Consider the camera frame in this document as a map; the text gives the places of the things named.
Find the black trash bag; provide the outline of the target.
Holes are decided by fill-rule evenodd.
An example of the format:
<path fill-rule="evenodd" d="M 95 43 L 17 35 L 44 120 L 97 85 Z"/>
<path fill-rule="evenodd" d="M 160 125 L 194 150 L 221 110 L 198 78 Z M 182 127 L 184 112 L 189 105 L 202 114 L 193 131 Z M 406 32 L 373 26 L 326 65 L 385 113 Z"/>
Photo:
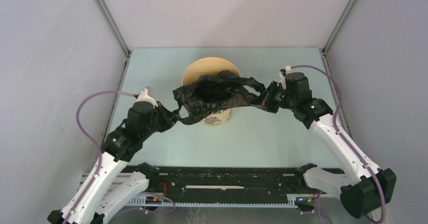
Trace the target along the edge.
<path fill-rule="evenodd" d="M 247 86 L 258 93 L 266 90 L 264 84 L 254 78 L 240 77 L 227 70 L 217 75 L 201 75 L 195 82 L 173 90 L 178 107 L 188 112 L 180 122 L 193 125 L 221 110 L 251 106 L 258 95 L 249 92 Z"/>

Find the yellow capybara trash bin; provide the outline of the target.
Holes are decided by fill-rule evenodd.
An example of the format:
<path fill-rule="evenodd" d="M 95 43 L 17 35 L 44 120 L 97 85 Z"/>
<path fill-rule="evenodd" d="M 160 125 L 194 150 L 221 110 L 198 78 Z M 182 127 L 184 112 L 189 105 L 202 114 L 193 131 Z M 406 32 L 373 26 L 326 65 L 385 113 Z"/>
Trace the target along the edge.
<path fill-rule="evenodd" d="M 193 62 L 185 70 L 182 77 L 182 85 L 195 82 L 201 75 L 217 75 L 221 71 L 229 71 L 239 76 L 237 67 L 230 61 L 219 57 L 207 57 Z M 205 126 L 218 127 L 225 125 L 233 114 L 233 108 L 212 113 L 200 121 Z"/>

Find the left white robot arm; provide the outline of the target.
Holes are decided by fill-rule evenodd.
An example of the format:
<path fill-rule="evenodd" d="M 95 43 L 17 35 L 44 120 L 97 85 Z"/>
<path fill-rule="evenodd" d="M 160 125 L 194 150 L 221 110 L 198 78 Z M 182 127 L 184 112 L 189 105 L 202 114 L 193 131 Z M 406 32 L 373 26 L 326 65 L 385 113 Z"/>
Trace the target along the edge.
<path fill-rule="evenodd" d="M 177 111 L 167 110 L 160 102 L 138 101 L 127 118 L 101 145 L 101 155 L 72 200 L 53 210 L 49 223 L 108 223 L 125 204 L 140 192 L 159 187 L 159 172 L 150 164 L 139 164 L 131 176 L 111 193 L 109 187 L 127 166 L 143 142 L 156 132 L 169 130 L 179 120 Z"/>

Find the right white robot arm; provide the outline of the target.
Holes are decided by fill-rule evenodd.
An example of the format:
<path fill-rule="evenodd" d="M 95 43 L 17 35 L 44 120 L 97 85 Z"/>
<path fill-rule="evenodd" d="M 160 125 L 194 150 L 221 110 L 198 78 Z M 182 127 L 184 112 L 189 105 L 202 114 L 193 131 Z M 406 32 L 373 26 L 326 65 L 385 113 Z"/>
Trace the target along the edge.
<path fill-rule="evenodd" d="M 298 168 L 293 180 L 298 192 L 306 193 L 311 188 L 326 192 L 339 199 L 354 218 L 380 209 L 378 222 L 383 222 L 396 174 L 391 169 L 380 168 L 356 145 L 329 105 L 312 96 L 303 73 L 282 74 L 280 82 L 273 81 L 251 104 L 270 113 L 277 113 L 280 108 L 290 110 L 295 119 L 321 139 L 342 168 L 342 174 L 327 172 L 315 164 Z"/>

